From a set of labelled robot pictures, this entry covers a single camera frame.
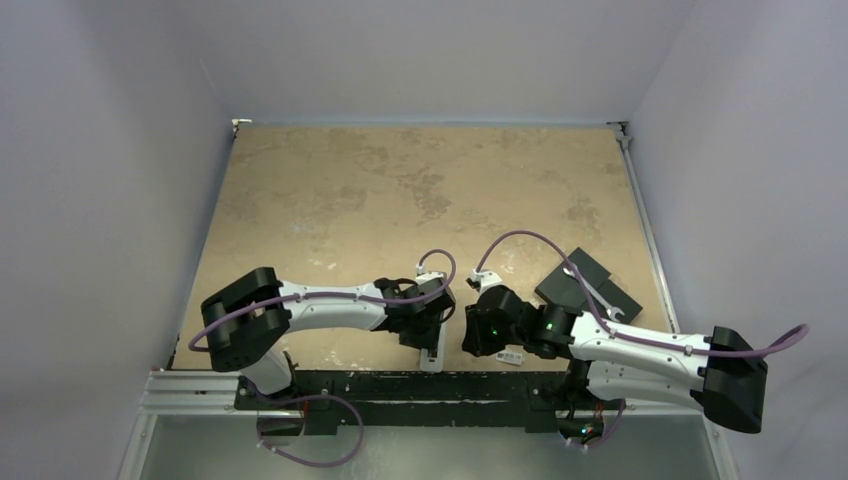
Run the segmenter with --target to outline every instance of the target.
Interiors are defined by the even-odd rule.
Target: white label
[[[524,355],[509,350],[503,350],[495,355],[495,360],[520,367],[524,363]]]

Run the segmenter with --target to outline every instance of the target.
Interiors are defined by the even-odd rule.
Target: gray wall
[[[171,6],[0,2],[0,476],[114,478],[228,151]]]
[[[178,0],[232,116],[629,118],[694,0]]]
[[[848,443],[848,3],[700,0],[633,117],[633,160],[685,330],[769,357],[745,479],[844,478]]]

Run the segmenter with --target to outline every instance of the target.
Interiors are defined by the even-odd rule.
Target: purple cable
[[[621,417],[624,414],[625,408],[627,408],[627,404],[624,403],[624,399],[622,398],[621,399],[621,405],[618,406],[618,414],[616,414],[615,419],[612,421],[612,425],[610,425],[609,428],[604,429],[604,434],[601,435],[601,438],[598,439],[597,442],[587,444],[587,445],[582,445],[582,444],[577,444],[577,443],[568,443],[566,445],[571,447],[571,448],[579,448],[581,450],[583,449],[583,447],[586,447],[586,449],[588,449],[588,450],[592,450],[592,449],[595,449],[597,447],[600,447],[601,445],[606,443],[607,440],[609,440],[609,437],[618,428],[618,424],[621,421]]]
[[[595,302],[592,299],[592,295],[589,293],[589,290],[586,288],[586,280],[583,278],[583,275],[580,274],[580,270],[577,269],[577,266],[571,262],[568,258],[568,255],[562,251],[554,242],[549,240],[544,235],[538,234],[536,232],[531,232],[530,230],[513,230],[510,232],[506,232],[495,240],[492,245],[486,250],[486,253],[483,254],[483,258],[480,259],[480,263],[477,264],[477,271],[480,272],[483,269],[483,264],[486,263],[486,259],[489,258],[489,255],[492,253],[492,250],[498,246],[505,238],[511,237],[513,235],[529,235],[531,237],[538,238],[539,240],[547,243],[551,246],[556,252],[563,258],[565,264],[568,266],[568,269],[574,272],[574,278],[577,279],[577,284],[580,286],[580,290],[583,292],[583,295],[588,299],[589,311],[592,313],[592,316],[595,317],[595,321],[598,325],[607,333],[612,334],[612,328],[609,326],[609,322],[603,320],[601,318],[600,313],[598,313],[598,307],[595,306]],[[722,358],[751,358],[751,357],[765,357],[767,355],[771,355],[773,353],[777,353],[787,348],[795,345],[802,338],[804,338],[807,333],[810,331],[809,325],[806,323],[802,323],[797,327],[789,330],[780,336],[777,340],[772,342],[768,348],[763,348],[760,350],[748,350],[744,352],[722,352],[722,351],[714,351],[714,350],[705,350],[702,348],[693,348],[691,353],[693,355],[707,355],[710,357],[722,357]],[[647,338],[635,337],[633,335],[628,335],[626,333],[616,332],[614,335],[616,338],[620,338],[622,340],[627,340],[629,342],[638,343],[641,345],[647,345],[650,347],[659,347],[665,348],[668,350],[674,350],[676,352],[686,352],[686,347],[681,345],[674,345],[671,343],[660,342],[657,340],[650,340]]]
[[[271,305],[276,305],[278,303],[291,302],[293,300],[301,300],[301,299],[302,300],[309,300],[310,298],[348,298],[348,299],[351,299],[351,300],[357,300],[358,299],[358,300],[362,300],[362,301],[365,301],[365,302],[382,303],[382,304],[385,304],[385,305],[409,305],[410,303],[417,303],[417,302],[423,302],[425,300],[429,300],[429,299],[441,294],[443,291],[445,291],[445,289],[448,288],[448,285],[450,285],[451,282],[453,282],[453,277],[456,276],[456,260],[453,258],[453,255],[451,255],[450,252],[448,252],[447,250],[441,249],[441,248],[434,248],[434,249],[430,250],[429,252],[425,253],[421,257],[421,259],[418,260],[418,265],[424,265],[424,261],[427,260],[427,258],[430,255],[433,255],[434,253],[440,253],[440,254],[448,257],[448,260],[450,260],[450,263],[451,263],[451,273],[450,273],[450,275],[448,275],[448,279],[445,281],[445,283],[443,283],[439,288],[433,290],[432,292],[430,292],[426,295],[422,295],[420,297],[415,297],[415,298],[389,299],[389,298],[371,297],[369,295],[360,295],[357,298],[356,294],[343,293],[343,292],[309,292],[309,293],[305,293],[303,295],[285,295],[285,296],[282,296],[282,297],[269,298],[268,300],[262,300],[261,302],[256,302],[256,303],[248,305],[244,308],[240,308],[238,310],[230,312],[230,313],[224,315],[223,317],[219,318],[218,320],[215,320],[214,322],[210,323],[208,327],[206,327],[203,330],[201,330],[200,332],[198,332],[197,335],[195,335],[191,340],[189,340],[188,349],[191,350],[192,352],[208,352],[209,348],[198,347],[197,342],[199,342],[202,338],[209,335],[209,333],[211,333],[213,330],[215,330],[216,328],[220,327],[224,323],[229,322],[230,320],[232,320],[234,318],[238,318],[238,317],[245,315],[245,314],[248,314],[248,313],[250,313],[254,310],[257,310],[257,309],[260,309],[260,308],[265,308],[265,307],[268,307],[268,306],[271,306]]]
[[[348,452],[347,454],[345,454],[345,456],[343,456],[342,458],[340,458],[338,460],[333,460],[332,462],[314,462],[312,460],[306,460],[304,458],[296,457],[296,456],[294,456],[290,453],[286,453],[286,452],[278,449],[277,447],[271,445],[270,443],[266,442],[265,439],[262,438],[262,432],[259,430],[259,421],[257,419],[256,436],[259,438],[260,445],[265,447],[265,449],[267,449],[269,452],[276,453],[277,455],[279,455],[281,457],[288,458],[289,460],[291,460],[293,462],[297,462],[301,465],[306,465],[307,467],[316,467],[316,468],[338,467],[339,465],[342,465],[343,463],[348,462],[351,458],[353,458],[356,455],[357,452],[359,452],[359,448],[362,446],[362,441],[365,439],[365,422],[362,421],[362,416],[359,414],[358,411],[356,411],[356,407],[351,405],[350,402],[348,402],[347,400],[345,400],[341,397],[337,397],[335,395],[306,395],[304,397],[292,398],[290,400],[274,400],[273,398],[270,398],[270,397],[260,393],[255,385],[253,386],[253,393],[255,393],[256,396],[261,398],[262,400],[269,402],[269,403],[273,403],[274,405],[277,405],[279,407],[285,407],[287,405],[293,405],[293,404],[296,404],[296,403],[308,402],[310,400],[332,400],[334,402],[338,402],[338,403],[344,405],[345,407],[347,407],[348,410],[353,412],[353,416],[356,417],[356,423],[357,423],[357,426],[359,427],[359,437],[356,439],[356,445],[354,445],[353,448],[351,449],[351,451]]]

